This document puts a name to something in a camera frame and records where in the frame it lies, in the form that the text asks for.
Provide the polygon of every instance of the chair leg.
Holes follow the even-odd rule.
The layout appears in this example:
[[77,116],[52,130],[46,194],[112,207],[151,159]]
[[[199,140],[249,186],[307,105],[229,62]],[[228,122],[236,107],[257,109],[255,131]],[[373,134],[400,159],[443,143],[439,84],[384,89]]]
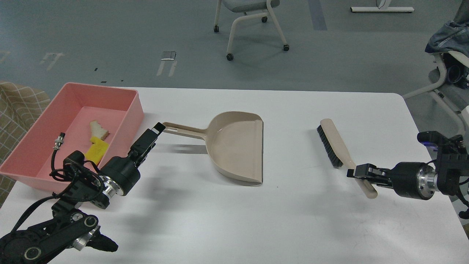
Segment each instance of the chair leg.
[[436,91],[429,91],[428,94],[435,100],[435,102],[458,124],[458,134],[464,135],[466,128],[464,126],[464,120],[461,116],[456,114],[438,95]]
[[220,16],[220,8],[221,8],[221,0],[218,0],[218,3],[217,3],[217,11],[215,13],[215,25],[213,26],[213,31],[215,33],[217,33],[219,31],[219,28],[218,28],[218,18]]
[[435,57],[435,62],[437,63],[437,67],[438,67],[438,70],[440,72],[440,78],[438,79],[438,81],[434,84],[425,86],[425,87],[420,88],[418,90],[415,90],[413,92],[406,93],[405,95],[402,96],[404,99],[408,99],[410,97],[414,97],[414,96],[419,95],[419,94],[423,94],[423,93],[426,93],[426,92],[433,91],[433,90],[439,88],[440,86],[442,86],[445,83],[446,67],[445,67],[445,63],[443,62],[443,55],[438,53],[438,54],[434,54],[433,56]]
[[230,38],[228,40],[227,54],[231,54],[231,51],[233,48],[233,39],[235,38],[236,25],[240,21],[257,18],[257,17],[263,17],[263,16],[265,16],[264,13],[258,13],[258,14],[253,14],[253,15],[240,16],[233,21],[233,24],[231,25]]
[[277,20],[277,17],[275,16],[275,13],[273,12],[273,8],[270,5],[270,1],[267,1],[267,11],[269,12],[269,15],[272,17],[273,23],[275,24],[275,27],[277,28],[277,31],[279,32],[280,38],[282,39],[283,45],[288,45],[287,40],[285,39],[285,36],[283,35],[282,29],[280,28],[279,21]]
[[262,17],[262,23],[267,23],[267,16],[269,15],[269,11],[267,9],[263,9],[262,13],[266,13],[265,16]]

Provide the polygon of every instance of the gray floor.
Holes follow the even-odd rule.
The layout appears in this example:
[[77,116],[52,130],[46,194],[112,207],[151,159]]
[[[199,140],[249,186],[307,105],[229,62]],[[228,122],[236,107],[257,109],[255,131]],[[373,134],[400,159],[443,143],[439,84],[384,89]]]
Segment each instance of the gray floor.
[[[246,21],[228,62],[238,14],[222,8],[215,34],[215,0],[0,1],[0,79],[51,98],[66,82],[405,94],[429,84],[435,64],[425,45],[460,3],[393,0],[415,12],[351,13],[375,0],[283,0],[275,12],[291,50],[282,51],[271,21]],[[170,63],[157,75],[164,51],[177,52],[171,77]],[[428,95],[407,104],[420,131],[457,132]]]

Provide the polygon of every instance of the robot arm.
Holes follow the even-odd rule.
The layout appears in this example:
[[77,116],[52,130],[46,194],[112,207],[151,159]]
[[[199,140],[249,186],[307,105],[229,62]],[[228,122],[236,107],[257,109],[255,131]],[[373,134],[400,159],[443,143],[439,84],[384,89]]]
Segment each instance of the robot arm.
[[[63,143],[61,133],[55,142],[51,176],[56,180],[70,181],[60,194],[53,194],[32,204],[20,217],[10,233],[0,239],[0,263],[48,263],[67,248],[83,249],[85,246],[114,252],[117,244],[100,233],[98,218],[78,208],[91,202],[106,209],[115,195],[126,195],[140,179],[138,167],[145,160],[165,126],[157,123],[147,129],[130,147],[127,157],[113,157],[96,172],[84,166],[84,155],[75,151],[63,161],[63,169],[54,168],[55,152]],[[18,230],[26,218],[42,203],[58,199],[52,206],[51,220]]]
[[[428,200],[435,192],[456,196],[469,208],[460,185],[461,177],[469,176],[469,155],[461,135],[450,139],[436,131],[421,132],[417,140],[437,151],[437,158],[429,163],[401,162],[392,169],[378,168],[366,163],[348,170],[347,177],[366,179],[376,186],[392,188],[402,197]],[[435,169],[428,164],[434,163]],[[469,209],[459,213],[469,219]]]

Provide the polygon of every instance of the metal connector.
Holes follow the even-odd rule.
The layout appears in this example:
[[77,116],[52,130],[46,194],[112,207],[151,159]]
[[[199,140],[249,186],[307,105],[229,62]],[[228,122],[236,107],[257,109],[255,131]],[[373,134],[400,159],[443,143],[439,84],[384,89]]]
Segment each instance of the metal connector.
[[60,149],[60,146],[62,146],[62,144],[63,144],[63,138],[64,137],[65,137],[65,133],[61,132],[60,136],[54,141],[55,142],[54,149],[56,149],[56,150]]

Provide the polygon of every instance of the dustpan handle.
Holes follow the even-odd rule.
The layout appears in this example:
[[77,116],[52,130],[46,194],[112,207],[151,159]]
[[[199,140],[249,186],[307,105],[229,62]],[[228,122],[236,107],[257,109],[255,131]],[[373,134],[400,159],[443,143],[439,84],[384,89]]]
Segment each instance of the dustpan handle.
[[164,132],[166,133],[199,140],[205,140],[204,129],[169,122],[164,122],[163,125],[166,127],[166,129],[164,130]]

